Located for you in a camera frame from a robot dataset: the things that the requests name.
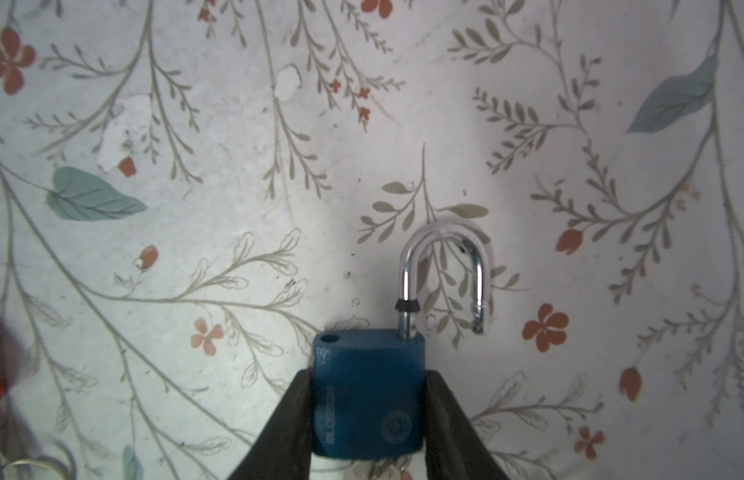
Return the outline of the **blue padlock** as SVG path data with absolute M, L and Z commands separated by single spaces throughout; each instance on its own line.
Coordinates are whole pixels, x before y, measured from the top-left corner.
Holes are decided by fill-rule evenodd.
M 471 330 L 485 330 L 490 262 L 476 230 L 461 221 L 419 229 L 400 256 L 395 329 L 327 332 L 313 341 L 313 451 L 343 460 L 381 460 L 412 454 L 424 437 L 426 341 L 413 328 L 419 262 L 426 250 L 451 241 L 468 254 L 473 287 Z

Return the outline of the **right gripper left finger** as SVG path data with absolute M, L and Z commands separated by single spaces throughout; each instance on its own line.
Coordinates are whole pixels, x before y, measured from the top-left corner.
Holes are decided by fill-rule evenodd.
M 300 370 L 231 480 L 309 479 L 313 453 L 313 387 Z

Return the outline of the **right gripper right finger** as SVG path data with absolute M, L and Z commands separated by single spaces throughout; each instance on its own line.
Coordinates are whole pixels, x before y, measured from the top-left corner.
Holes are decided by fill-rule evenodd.
M 509 480 L 443 376 L 426 372 L 425 463 L 430 480 Z

